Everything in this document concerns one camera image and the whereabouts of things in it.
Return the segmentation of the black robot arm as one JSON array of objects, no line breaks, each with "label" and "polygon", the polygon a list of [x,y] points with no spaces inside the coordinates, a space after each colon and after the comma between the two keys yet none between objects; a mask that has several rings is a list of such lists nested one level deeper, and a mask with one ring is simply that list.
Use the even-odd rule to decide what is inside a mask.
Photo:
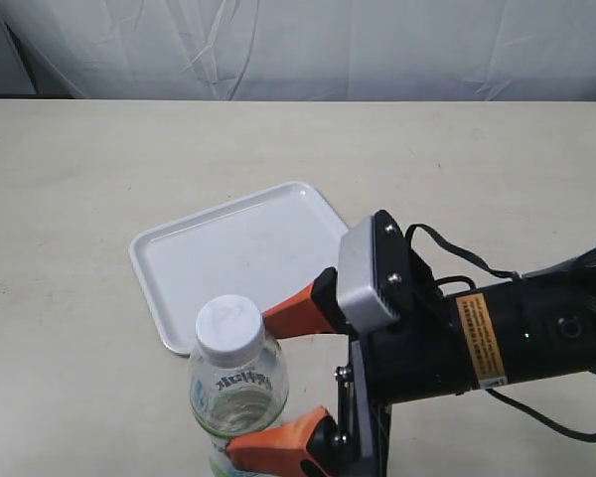
[{"label": "black robot arm", "polygon": [[240,470],[278,476],[382,476],[397,403],[581,372],[596,375],[596,247],[555,266],[497,283],[442,291],[393,226],[344,241],[337,266],[268,310],[278,338],[343,334],[349,361],[336,370],[338,411],[234,438]]}]

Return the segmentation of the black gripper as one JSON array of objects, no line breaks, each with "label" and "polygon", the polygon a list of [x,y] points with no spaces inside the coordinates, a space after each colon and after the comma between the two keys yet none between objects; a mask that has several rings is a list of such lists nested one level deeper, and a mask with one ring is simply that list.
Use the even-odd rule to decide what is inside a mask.
[{"label": "black gripper", "polygon": [[[226,448],[242,471],[282,477],[384,476],[390,408],[401,402],[458,395],[470,389],[470,358],[462,325],[443,294],[445,284],[423,272],[404,295],[411,301],[399,320],[350,338],[350,389],[339,396],[339,425],[350,442],[335,443],[338,427],[319,406],[295,421],[239,436]],[[351,332],[337,301],[338,272],[325,268],[304,289],[266,310],[263,323],[277,340]]]}]

